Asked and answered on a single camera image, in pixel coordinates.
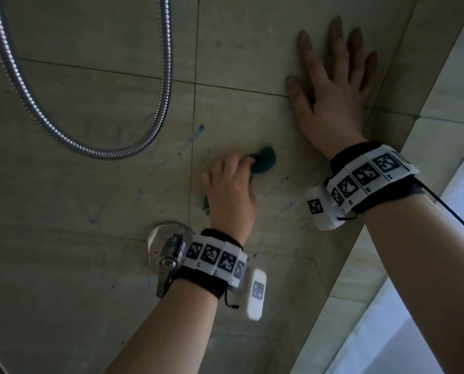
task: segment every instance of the cleaning cloth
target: cleaning cloth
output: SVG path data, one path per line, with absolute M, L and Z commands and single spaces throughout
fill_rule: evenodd
M 249 183 L 253 180 L 253 175 L 259 175 L 261 173 L 268 172 L 275 165 L 275 151 L 271 146 L 266 146 L 260 149 L 256 153 L 252 153 L 251 156 L 255 162 L 251 165 L 251 178 Z M 207 200 L 207 196 L 204 197 L 204 205 L 202 209 L 206 212 L 206 215 L 210 214 L 210 203 Z

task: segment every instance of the stainless steel hose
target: stainless steel hose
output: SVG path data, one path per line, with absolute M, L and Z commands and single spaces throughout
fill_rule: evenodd
M 60 127 L 55 125 L 49 117 L 43 112 L 38 101 L 33 95 L 24 75 L 17 62 L 8 29 L 5 24 L 0 3 L 0 60 L 5 71 L 12 83 L 17 95 L 24 104 L 24 107 L 38 122 L 38 124 L 47 131 L 48 134 L 56 141 L 65 145 L 68 149 L 80 153 L 87 157 L 102 160 L 119 160 L 122 158 L 134 156 L 143 151 L 154 140 L 160 131 L 165 120 L 169 99 L 171 96 L 172 86 L 172 32 L 170 19 L 169 0 L 158 0 L 159 9 L 159 30 L 161 43 L 161 90 L 159 96 L 159 105 L 155 112 L 154 120 L 145 135 L 136 143 L 119 150 L 101 150 L 84 145 L 63 132 Z

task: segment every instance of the forearm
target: forearm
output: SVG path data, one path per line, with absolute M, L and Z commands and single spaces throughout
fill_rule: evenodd
M 423 195 L 364 213 L 379 256 L 446 372 L 464 368 L 464 234 Z
M 105 374 L 195 374 L 199 370 L 218 300 L 177 279 Z

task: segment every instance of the skin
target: skin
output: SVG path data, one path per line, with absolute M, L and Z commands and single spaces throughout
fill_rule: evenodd
M 315 104 L 310 105 L 295 77 L 286 79 L 286 92 L 301 131 L 330 160 L 366 141 L 363 108 L 373 89 L 377 54 L 365 56 L 359 28 L 345 41 L 340 18 L 332 21 L 329 40 L 334 60 L 330 76 L 310 36 L 302 31 L 298 37 Z M 217 160 L 202 176 L 211 227 L 242 245 L 256 217 L 249 185 L 252 163 L 250 157 L 233 153 Z M 382 203 L 366 211 L 364 220 L 392 282 L 443 371 L 464 372 L 464 234 L 423 195 Z M 106 373 L 197 373 L 217 304 L 206 290 L 176 280 Z

